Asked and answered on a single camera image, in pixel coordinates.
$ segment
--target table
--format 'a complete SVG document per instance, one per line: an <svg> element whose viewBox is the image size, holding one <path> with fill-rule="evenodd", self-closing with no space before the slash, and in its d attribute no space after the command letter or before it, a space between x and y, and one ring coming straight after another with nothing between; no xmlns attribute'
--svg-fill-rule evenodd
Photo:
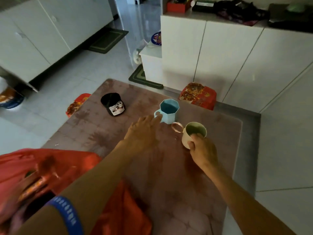
<svg viewBox="0 0 313 235"><path fill-rule="evenodd" d="M108 114L101 97L120 94L126 111ZM43 148L91 151L105 157L140 116L152 114L168 97L108 79L50 138ZM199 106L178 101L177 121L202 123L217 147L218 158L233 175L242 122ZM157 148L139 155L125 173L125 180L139 207L151 218L152 234L221 235L226 204L213 182L192 161L181 143L182 134L160 124Z"/></svg>

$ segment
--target red box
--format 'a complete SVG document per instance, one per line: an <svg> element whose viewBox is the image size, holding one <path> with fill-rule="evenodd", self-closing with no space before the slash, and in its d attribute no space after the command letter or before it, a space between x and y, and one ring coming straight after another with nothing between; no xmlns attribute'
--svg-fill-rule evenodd
<svg viewBox="0 0 313 235"><path fill-rule="evenodd" d="M186 3L174 3L174 0L170 0L166 5L167 11L185 13L188 8L190 8L191 1L192 0L188 0Z"/></svg>

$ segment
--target person's right hand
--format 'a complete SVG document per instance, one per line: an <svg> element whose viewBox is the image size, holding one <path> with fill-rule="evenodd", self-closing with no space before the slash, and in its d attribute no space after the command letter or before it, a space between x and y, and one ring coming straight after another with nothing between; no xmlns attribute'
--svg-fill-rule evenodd
<svg viewBox="0 0 313 235"><path fill-rule="evenodd" d="M190 137L193 142L188 141L188 145L194 162L202 170L207 167L218 167L217 151L214 143L210 139L204 138L200 133L192 134Z"/></svg>

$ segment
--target doormat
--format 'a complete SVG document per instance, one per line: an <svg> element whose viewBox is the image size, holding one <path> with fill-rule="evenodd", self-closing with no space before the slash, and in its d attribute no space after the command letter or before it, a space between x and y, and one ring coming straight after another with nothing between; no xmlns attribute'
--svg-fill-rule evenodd
<svg viewBox="0 0 313 235"><path fill-rule="evenodd" d="M150 86L156 89L163 89L163 85L156 83L156 82L151 82L146 80L145 72L143 70L142 64L140 64L136 70L133 72L133 74L129 77L130 81L136 82L142 85Z"/></svg>
<svg viewBox="0 0 313 235"><path fill-rule="evenodd" d="M116 30L112 28L104 28L103 31L104 33L91 46L89 46L88 50L106 54L128 34L128 31L126 30Z"/></svg>

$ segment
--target person's left hand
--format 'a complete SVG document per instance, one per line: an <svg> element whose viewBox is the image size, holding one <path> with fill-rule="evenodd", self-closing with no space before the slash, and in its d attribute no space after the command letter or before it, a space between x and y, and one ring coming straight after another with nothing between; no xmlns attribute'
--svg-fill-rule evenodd
<svg viewBox="0 0 313 235"><path fill-rule="evenodd" d="M140 117L129 127L123 142L132 153L138 154L158 144L156 130L160 125L162 115Z"/></svg>

